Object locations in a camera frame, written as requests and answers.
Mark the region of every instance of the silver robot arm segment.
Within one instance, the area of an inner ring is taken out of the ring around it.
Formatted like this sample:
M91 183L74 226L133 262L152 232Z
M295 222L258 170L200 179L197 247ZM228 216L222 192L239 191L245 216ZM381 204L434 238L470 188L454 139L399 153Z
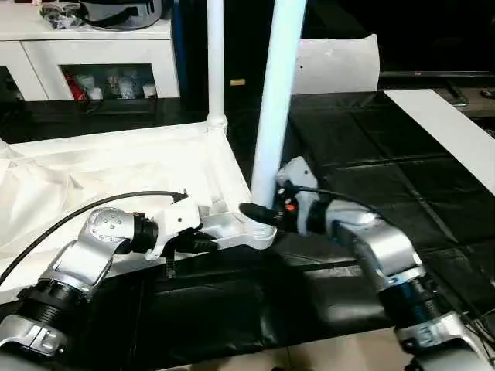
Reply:
M241 204L241 212L303 236L326 234L350 249L394 323L401 347L415 356L410 370L492 370L400 229L348 197L329 192L332 197L321 200L324 191L316 189L316 178L301 157L280 170L277 182L282 207L273 211Z
M156 224L142 214L91 212L77 240L57 254L35 286L19 293L20 309L0 324L0 346L15 343L44 356L62 351L72 321L110 270L116 251L142 250L143 242L150 247L157 235Z

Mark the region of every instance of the white fabric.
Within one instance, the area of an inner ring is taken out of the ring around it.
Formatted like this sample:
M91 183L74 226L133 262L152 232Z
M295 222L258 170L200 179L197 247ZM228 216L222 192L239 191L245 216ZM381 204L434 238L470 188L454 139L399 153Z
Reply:
M376 35L364 39L302 39L293 94L375 91L380 75Z
M0 271L55 221L118 193L186 190L202 216L238 213L250 194L223 131L206 133L202 123L180 127L11 146L0 141ZM108 206L153 217L171 201L142 196ZM34 282L77 236L86 217L78 216L41 243L0 291Z

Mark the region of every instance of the black cable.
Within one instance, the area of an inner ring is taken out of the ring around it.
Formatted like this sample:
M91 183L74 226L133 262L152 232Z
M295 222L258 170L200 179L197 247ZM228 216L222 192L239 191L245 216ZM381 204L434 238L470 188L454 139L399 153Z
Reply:
M127 199L130 197L139 197L139 196L171 196L173 197L173 201L176 203L181 199L185 199L187 194L178 193L178 192L169 192L169 191L139 191L139 192L130 192L130 193L122 193L120 195L106 197L104 199L99 199L89 205L81 207L80 209L72 212L71 214L65 216L55 224L53 224L45 233L36 238L26 249L24 249L3 271L2 275L0 275L0 286L5 282L7 277L12 273L12 271L19 265L19 263L38 246L42 243L50 234L58 230L63 224L67 223L69 220L75 218L76 216L85 213L88 210L93 209L96 206L103 205L104 203L109 203L111 201L115 201L116 199Z
M367 209L371 210L372 212L376 213L380 219L384 220L388 224L390 224L392 226L396 226L396 224L393 223L387 217L385 217L378 208L376 208L374 206L371 206L368 203L364 203L363 201L357 199L356 197L349 196L349 195L347 195L345 193L329 191L328 189L310 188L310 187L303 187L303 186L300 186L300 185L290 185L289 187L293 187L293 189L297 189L297 190L302 191L302 192L319 193L320 195L333 196L333 197L336 197L338 199L343 199L344 201L349 201L349 202L352 202L352 203L358 203L358 204L366 207Z

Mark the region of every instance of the white plastic part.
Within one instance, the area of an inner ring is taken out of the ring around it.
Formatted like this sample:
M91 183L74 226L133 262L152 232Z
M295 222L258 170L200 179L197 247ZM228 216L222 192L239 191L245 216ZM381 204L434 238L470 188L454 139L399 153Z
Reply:
M146 260L156 260L162 255L167 242L176 237L179 232L200 225L198 205L191 197L173 203L153 217L158 226L158 237L153 250L145 254Z
M275 195L305 9L306 0L276 0L273 10L251 182L252 202L268 208ZM274 233L273 227L256 222L250 229L259 240Z
M208 0L208 129L227 130L224 96L224 1Z

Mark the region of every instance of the white cabinet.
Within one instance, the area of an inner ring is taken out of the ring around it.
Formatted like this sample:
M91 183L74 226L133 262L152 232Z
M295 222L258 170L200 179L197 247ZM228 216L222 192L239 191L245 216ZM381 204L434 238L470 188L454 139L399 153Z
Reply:
M22 46L50 100L73 99L63 67L82 65L148 65L158 97L179 96L171 40L45 40Z
M0 69L7 66L25 100L72 100L64 74L75 81L98 76L95 87L105 92L104 99L122 97L101 78L110 69L118 71L113 80L119 73L133 75L134 97L143 96L143 84L154 84L159 98L178 97L170 27L170 20L160 19L133 31L54 30L37 7L0 1Z
M47 100L45 90L20 42L0 42L0 67L6 67L25 100Z

